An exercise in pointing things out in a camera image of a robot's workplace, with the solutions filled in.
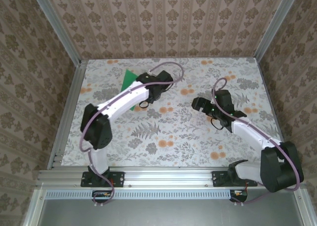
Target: table surface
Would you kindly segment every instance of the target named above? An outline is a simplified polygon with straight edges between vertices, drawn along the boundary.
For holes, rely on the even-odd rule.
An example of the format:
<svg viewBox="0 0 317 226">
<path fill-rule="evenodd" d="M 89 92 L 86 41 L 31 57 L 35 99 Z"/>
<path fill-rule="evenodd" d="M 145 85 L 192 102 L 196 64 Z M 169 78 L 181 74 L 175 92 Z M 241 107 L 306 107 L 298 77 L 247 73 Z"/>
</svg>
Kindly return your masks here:
<svg viewBox="0 0 317 226">
<path fill-rule="evenodd" d="M 139 75 L 159 63 L 183 65 L 184 80 L 175 84 L 147 109 L 127 111 L 111 126 L 113 139 L 107 146 L 110 166 L 217 167 L 241 159 L 260 157 L 252 146 L 228 130 L 216 130 L 210 117 L 191 107 L 195 97 L 211 100 L 211 89 L 220 77 L 228 80 L 237 110 L 260 129 L 279 139 L 272 109 L 255 58 L 149 58 L 89 60 L 62 166 L 87 166 L 88 156 L 78 148 L 80 124 L 87 104 L 98 105 L 117 95 L 126 70 Z M 166 65 L 174 79 L 180 69 Z"/>
</svg>

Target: patterned wallpaper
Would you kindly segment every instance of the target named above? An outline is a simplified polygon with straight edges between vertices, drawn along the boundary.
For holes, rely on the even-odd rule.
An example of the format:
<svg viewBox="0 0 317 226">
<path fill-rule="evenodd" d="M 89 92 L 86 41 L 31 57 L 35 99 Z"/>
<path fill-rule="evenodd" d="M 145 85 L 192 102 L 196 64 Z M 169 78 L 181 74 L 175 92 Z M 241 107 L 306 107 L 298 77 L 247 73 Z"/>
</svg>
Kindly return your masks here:
<svg viewBox="0 0 317 226">
<path fill-rule="evenodd" d="M 300 152 L 317 209 L 317 0 L 295 0 L 260 66 L 283 136 Z"/>
<path fill-rule="evenodd" d="M 83 59 L 252 56 L 281 0 L 50 0 Z"/>
<path fill-rule="evenodd" d="M 74 66 L 36 0 L 0 0 L 0 225 L 20 225 Z"/>
</svg>

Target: purple cable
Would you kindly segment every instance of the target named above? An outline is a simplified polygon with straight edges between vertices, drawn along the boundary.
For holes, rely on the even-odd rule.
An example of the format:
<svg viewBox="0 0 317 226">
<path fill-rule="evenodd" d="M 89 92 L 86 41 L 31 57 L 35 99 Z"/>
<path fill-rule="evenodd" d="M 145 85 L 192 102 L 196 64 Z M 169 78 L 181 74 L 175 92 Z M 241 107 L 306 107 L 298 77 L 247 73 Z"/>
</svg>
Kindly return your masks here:
<svg viewBox="0 0 317 226">
<path fill-rule="evenodd" d="M 218 82 L 221 81 L 221 80 L 224 80 L 225 83 L 224 83 L 224 85 L 223 85 L 222 87 L 219 88 L 219 90 L 221 90 L 222 88 L 224 88 L 225 85 L 227 84 L 227 79 L 224 78 L 224 77 L 218 79 L 218 80 L 215 82 L 215 84 L 214 84 L 214 86 L 213 86 L 213 89 L 212 89 L 212 99 L 213 99 L 215 105 L 216 105 L 216 106 L 218 107 L 218 109 L 219 109 L 221 112 L 223 112 L 225 115 L 229 116 L 230 118 L 233 118 L 234 120 L 237 120 L 237 121 L 239 121 L 239 122 L 242 122 L 242 123 L 247 124 L 248 126 L 250 126 L 250 127 L 251 127 L 252 129 L 254 129 L 257 133 L 259 133 L 261 136 L 263 136 L 267 141 L 269 141 L 270 143 L 272 143 L 272 144 L 281 152 L 281 154 L 284 156 L 284 158 L 285 158 L 285 159 L 288 161 L 288 163 L 290 164 L 292 170 L 294 171 L 295 178 L 296 178 L 296 185 L 295 185 L 295 187 L 292 188 L 292 189 L 286 188 L 285 190 L 289 190 L 289 191 L 295 191 L 295 190 L 297 190 L 297 189 L 299 188 L 299 186 L 300 186 L 299 174 L 298 174 L 298 172 L 297 172 L 297 170 L 296 170 L 296 167 L 295 167 L 294 163 L 293 163 L 292 160 L 288 157 L 288 155 L 283 151 L 283 149 L 281 149 L 281 147 L 280 147 L 277 143 L 275 143 L 269 136 L 267 136 L 265 133 L 259 131 L 253 124 L 249 124 L 248 122 L 246 122 L 246 121 L 244 121 L 244 120 L 242 120 L 242 119 L 239 119 L 239 118 L 236 118 L 235 116 L 230 115 L 229 113 L 227 113 L 226 111 L 224 111 L 224 110 L 220 107 L 220 105 L 219 105 L 218 102 L 216 101 L 215 93 L 214 93 L 214 92 L 215 92 L 215 89 L 216 89 L 216 86 L 217 86 Z M 255 201 L 257 201 L 257 200 L 260 200 L 260 199 L 262 199 L 262 198 L 263 198 L 264 196 L 266 196 L 266 195 L 268 195 L 268 194 L 266 193 L 266 194 L 264 194 L 264 195 L 262 195 L 262 196 L 260 196 L 260 197 L 258 197 L 258 198 L 256 198 L 256 199 L 253 199 L 253 200 L 251 200 L 251 201 L 245 202 L 244 204 L 246 204 L 246 203 L 249 204 L 249 203 L 255 202 Z"/>
<path fill-rule="evenodd" d="M 86 135 L 86 132 L 87 132 L 89 126 L 91 125 L 91 123 L 95 120 L 95 118 L 96 118 L 101 112 L 103 112 L 104 110 L 106 110 L 108 107 L 110 107 L 110 106 L 113 105 L 115 102 L 117 102 L 118 100 L 120 100 L 120 99 L 123 98 L 124 96 L 128 95 L 128 94 L 131 93 L 132 91 L 135 91 L 135 90 L 137 90 L 137 89 L 139 89 L 139 88 L 142 88 L 142 87 L 145 87 L 145 86 L 161 85 L 161 84 L 164 84 L 164 85 L 168 84 L 168 85 L 170 85 L 170 84 L 174 84 L 174 83 L 176 83 L 176 82 L 179 82 L 179 81 L 183 80 L 184 72 L 185 72 L 183 66 L 180 65 L 180 64 L 178 64 L 178 63 L 176 63 L 176 62 L 173 62 L 173 61 L 163 62 L 163 63 L 157 65 L 156 67 L 152 68 L 152 69 L 150 70 L 150 72 L 151 72 L 151 71 L 154 71 L 155 69 L 159 68 L 160 66 L 166 65 L 166 64 L 175 64 L 175 65 L 179 66 L 179 67 L 181 68 L 181 70 L 182 70 L 181 76 L 180 76 L 178 79 L 176 79 L 175 81 L 168 81 L 168 82 L 150 82 L 150 83 L 142 84 L 142 85 L 135 86 L 135 87 L 131 88 L 129 91 L 126 91 L 126 92 L 122 93 L 120 96 L 118 96 L 117 98 L 115 98 L 114 100 L 112 100 L 111 102 L 109 102 L 109 104 L 107 104 L 107 105 L 104 106 L 102 109 L 100 109 L 99 111 L 97 111 L 97 112 L 91 117 L 91 119 L 87 122 L 87 124 L 86 124 L 86 126 L 85 126 L 85 128 L 84 128 L 84 130 L 83 130 L 83 133 L 82 133 L 82 135 L 81 135 L 81 137 L 80 137 L 80 141 L 79 141 L 79 149 L 80 149 L 80 151 L 83 152 L 83 153 L 89 151 L 88 157 L 89 157 L 89 161 L 90 161 L 91 170 L 92 170 L 96 175 L 98 175 L 99 177 L 101 177 L 102 179 L 104 179 L 104 180 L 111 186 L 111 189 L 112 189 L 111 196 L 110 196 L 109 199 L 105 202 L 105 204 L 107 204 L 107 203 L 114 197 L 114 187 L 113 187 L 112 183 L 111 183 L 107 178 L 105 178 L 103 175 L 101 175 L 101 174 L 99 174 L 99 173 L 97 172 L 97 170 L 96 170 L 96 168 L 95 168 L 95 166 L 94 166 L 94 163 L 93 163 L 93 161 L 92 161 L 92 158 L 91 158 L 91 151 L 90 151 L 90 150 L 92 150 L 92 147 L 89 147 L 89 148 L 87 148 L 87 149 L 83 149 L 84 136 Z M 97 195 L 97 194 L 95 194 L 95 196 L 94 196 L 94 198 L 93 198 L 93 201 L 94 201 L 95 204 L 97 204 L 97 202 L 95 201 L 96 195 Z"/>
</svg>

